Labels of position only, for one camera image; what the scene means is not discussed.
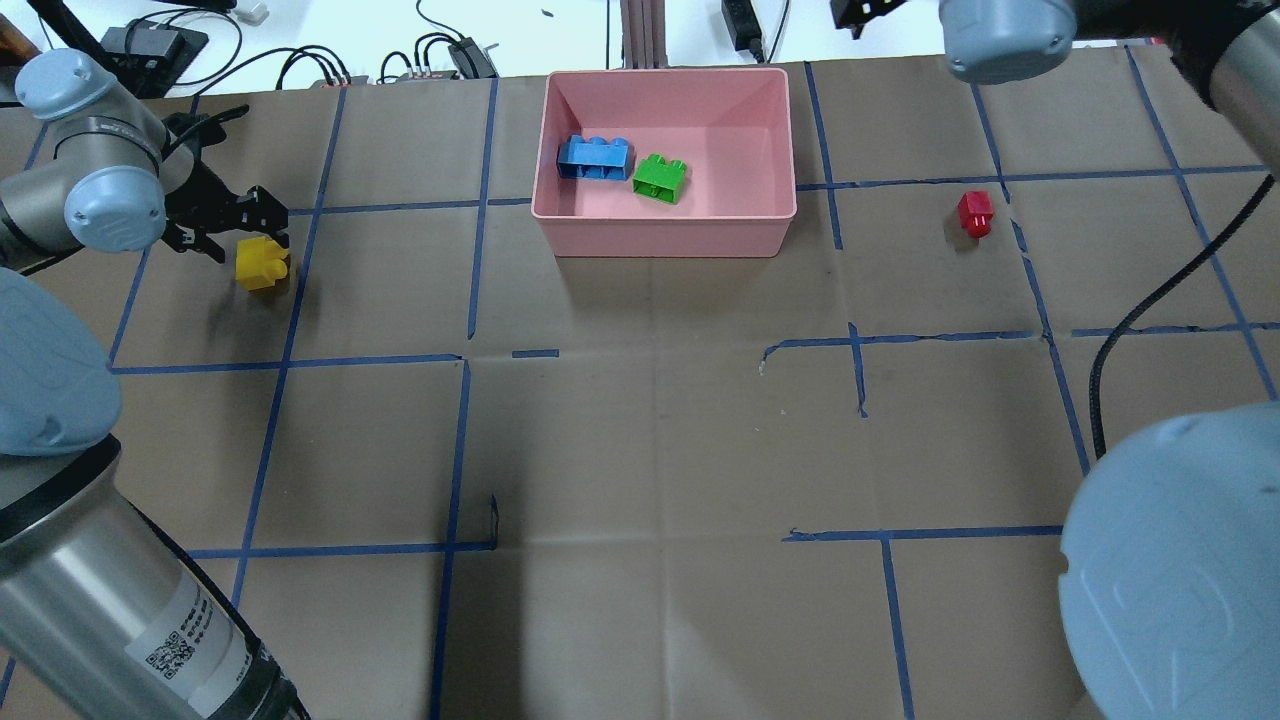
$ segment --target white floor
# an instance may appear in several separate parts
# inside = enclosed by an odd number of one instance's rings
[[[242,6],[255,0],[241,0]],[[68,8],[101,37],[109,27],[170,8],[151,0],[67,0]],[[754,0],[765,36],[765,51],[781,18],[783,0]],[[383,58],[392,50],[412,54],[413,40],[433,31],[413,12],[413,0],[268,0],[270,17],[259,27],[243,26],[241,59],[279,46],[321,44],[337,50],[353,74],[376,78]],[[449,3],[425,0],[424,12],[472,36],[485,47],[504,76],[535,76],[552,70],[621,67],[622,28],[618,0],[476,0]],[[35,12],[26,0],[0,0],[0,13],[41,47],[47,46]],[[210,35],[210,45],[187,74],[198,79],[215,72],[234,47],[236,33],[211,17],[178,22]],[[54,45],[61,41],[54,36]],[[750,63],[735,53],[719,13],[719,0],[669,0],[667,45],[673,65]],[[876,20],[863,40],[835,29],[827,0],[794,0],[774,61],[931,55],[942,51],[937,0],[913,0],[892,15]],[[438,64],[447,54],[436,47]],[[283,56],[266,58],[220,83],[216,92],[269,90],[275,86]],[[317,70],[302,65],[289,74],[285,87],[306,87]],[[174,95],[191,94],[179,88]]]

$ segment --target qr code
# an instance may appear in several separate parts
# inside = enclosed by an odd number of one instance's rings
[[[155,667],[156,673],[164,675],[165,680],[172,680],[193,655],[196,655],[196,648],[191,647],[182,635],[169,633],[169,639],[147,656],[147,665]]]

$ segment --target light blue joint cap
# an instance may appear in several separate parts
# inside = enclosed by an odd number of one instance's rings
[[[164,234],[164,188],[142,168],[102,168],[76,183],[67,195],[63,218],[86,247],[104,252],[142,250]]]
[[[58,120],[88,108],[116,85],[115,76],[84,53],[60,47],[23,65],[14,94],[37,119]]]
[[[978,85],[1047,73],[1075,40],[1066,0],[942,0],[938,18],[951,74]]]
[[[120,418],[120,383],[76,315],[0,268],[0,455],[79,452]]]
[[[1280,404],[1117,445],[1076,493],[1062,552],[1062,626],[1107,717],[1276,717]]]

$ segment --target yellow toy block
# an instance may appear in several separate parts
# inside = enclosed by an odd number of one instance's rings
[[[288,256],[288,250],[266,236],[242,240],[236,246],[236,282],[248,291],[271,287],[289,277]]]

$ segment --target green toy block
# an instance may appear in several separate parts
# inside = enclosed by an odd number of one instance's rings
[[[631,176],[631,190],[636,195],[675,205],[680,202],[680,188],[685,183],[687,170],[689,165],[682,161],[668,163],[666,158],[654,152],[636,165],[636,172]]]

